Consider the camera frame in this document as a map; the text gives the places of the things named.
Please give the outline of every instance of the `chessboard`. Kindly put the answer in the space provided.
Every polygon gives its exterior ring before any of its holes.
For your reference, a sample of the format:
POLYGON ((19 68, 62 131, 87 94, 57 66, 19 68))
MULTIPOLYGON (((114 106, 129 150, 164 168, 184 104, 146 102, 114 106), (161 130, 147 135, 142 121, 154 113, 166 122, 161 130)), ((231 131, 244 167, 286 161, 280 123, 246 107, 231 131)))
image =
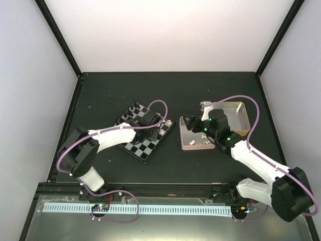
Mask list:
MULTIPOLYGON (((140 119, 148 115, 147 107, 134 102, 127 111, 116 121, 116 125, 119 125, 128 119, 133 119, 136 122, 139 122, 140 119)), ((132 156, 147 164, 152 155, 156 152, 159 145, 164 141, 169 132, 173 129, 175 123, 169 119, 165 119, 159 127, 155 128, 155 131, 158 131, 157 138, 153 140, 145 139, 140 143, 123 143, 118 146, 121 147, 126 152, 130 153, 132 156)))

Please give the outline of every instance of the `purple cable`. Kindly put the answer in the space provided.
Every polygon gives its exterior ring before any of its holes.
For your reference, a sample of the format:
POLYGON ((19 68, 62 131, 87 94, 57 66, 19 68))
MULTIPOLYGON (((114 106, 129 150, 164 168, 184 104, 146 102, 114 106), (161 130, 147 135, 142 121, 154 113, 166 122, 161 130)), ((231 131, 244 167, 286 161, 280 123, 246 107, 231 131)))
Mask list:
POLYGON ((255 219, 251 219, 251 220, 237 219, 234 215, 232 215, 232 218, 233 218, 234 220, 240 221, 240 222, 255 222, 255 221, 258 221, 258 220, 264 218, 264 217, 267 215, 267 213, 269 212, 269 209, 270 209, 270 207, 267 205, 265 212, 264 212, 261 216, 255 218, 255 219))
MULTIPOLYGON (((167 105, 164 101, 160 100, 160 99, 157 99, 157 100, 154 100, 152 103, 149 104, 148 106, 148 109, 154 104, 154 103, 157 103, 157 102, 161 102, 164 107, 165 107, 165 114, 164 114, 164 117, 156 124, 154 125, 151 125, 151 126, 148 126, 148 127, 123 127, 123 129, 136 129, 136 130, 142 130, 142 129, 149 129, 149 128, 153 128, 153 127, 156 127, 158 125, 160 125, 167 117, 167 114, 168 114, 168 108, 167 108, 167 105)), ((107 128, 103 131, 100 132, 100 134, 103 134, 103 133, 106 133, 106 132, 109 132, 109 131, 114 131, 114 130, 119 130, 120 127, 110 127, 110 128, 107 128)), ((57 170, 59 172, 64 172, 64 173, 69 173, 68 171, 65 171, 65 170, 62 170, 60 168, 60 163, 61 161, 64 159, 64 157, 73 149, 75 148, 77 145, 79 145, 80 143, 82 143, 83 141, 91 138, 91 137, 94 137, 96 135, 98 135, 99 133, 93 133, 93 134, 90 134, 90 135, 87 135, 81 139, 79 139, 78 141, 76 141, 74 144, 72 144, 69 148, 67 148, 67 150, 60 156, 60 158, 58 159, 57 161, 57 170)), ((105 192, 105 193, 101 193, 101 194, 95 194, 93 193, 90 188, 84 184, 84 187, 87 189, 87 191, 95 196, 95 197, 101 197, 101 196, 105 196, 105 195, 108 195, 108 194, 111 194, 111 193, 115 193, 115 192, 123 192, 123 193, 127 193, 128 195, 132 196, 137 204, 137 213, 135 215, 135 217, 131 220, 128 220, 128 221, 119 221, 119 220, 114 220, 114 219, 110 219, 110 218, 100 218, 101 220, 106 220, 106 221, 111 221, 111 222, 116 222, 116 223, 130 223, 130 222, 133 222, 137 219, 138 217, 138 213, 139 213, 139 203, 138 203, 138 200, 137 198, 130 192, 128 191, 125 191, 125 190, 114 190, 114 191, 110 191, 110 192, 105 192)))
MULTIPOLYGON (((208 104, 208 105, 205 105, 205 106, 214 106, 215 104, 218 104, 218 103, 222 103, 222 102, 225 102, 227 100, 230 100, 230 99, 234 99, 234 98, 245 98, 245 99, 249 99, 250 101, 252 101, 254 104, 255 104, 255 107, 256 107, 256 119, 255 119, 255 122, 254 122, 254 125, 252 127, 252 129, 250 130, 247 138, 246 138, 246 145, 247 145, 247 148, 251 151, 251 147, 250 147, 250 137, 253 133, 253 131, 255 130, 256 126, 257 126, 257 123, 259 121, 259 117, 260 117, 260 108, 259 108, 259 105, 257 104, 257 102, 247 96, 247 95, 234 95, 234 96, 230 96, 228 98, 225 98, 223 100, 220 100, 219 102, 216 102, 216 103, 212 103, 212 104, 208 104)), ((264 162, 266 162, 267 164, 269 164, 270 166, 272 166, 273 168, 276 168, 276 170, 282 172, 284 175, 286 175, 287 177, 289 177, 290 179, 292 179, 297 185, 299 185, 307 194, 308 196, 311 198, 311 200, 313 201, 314 205, 315 205, 315 211, 312 212, 312 213, 307 213, 307 212, 304 212, 302 213, 303 215, 305 216, 314 216, 314 215, 317 215, 318 212, 319 212, 319 204, 316 200, 316 198, 313 196, 313 194, 299 181, 297 180, 295 177, 293 177, 291 174, 287 173, 286 171, 276 167, 274 164, 272 164, 271 162, 269 162, 267 159, 265 159, 263 156, 261 156, 260 154, 258 154, 256 151, 251 151, 254 155, 256 155, 258 158, 260 158, 261 160, 263 160, 264 162)))
MULTIPOLYGON (((101 194, 95 194, 93 193, 89 187, 87 187, 87 185, 84 185, 85 188, 87 189, 87 191, 93 195, 94 197, 101 197, 101 196, 105 196, 105 195, 108 195, 108 194, 111 194, 111 193, 115 193, 115 192, 122 192, 122 193, 127 193, 128 195, 132 196, 133 199, 135 200, 136 204, 137 204, 137 212, 135 214, 135 217, 133 217, 131 220, 128 220, 128 221, 119 221, 119 220, 115 220, 115 219, 111 219, 111 218, 100 218, 101 220, 105 220, 105 221, 110 221, 110 222, 116 222, 116 223, 130 223, 130 222, 134 222, 137 218, 138 218, 138 213, 139 213, 139 203, 138 203, 138 200, 137 198, 130 192, 128 191, 125 191, 125 190, 114 190, 114 191, 110 191, 110 192, 105 192, 105 193, 101 193, 101 194)), ((94 210, 91 212, 91 216, 93 218, 96 218, 94 216, 94 210)))

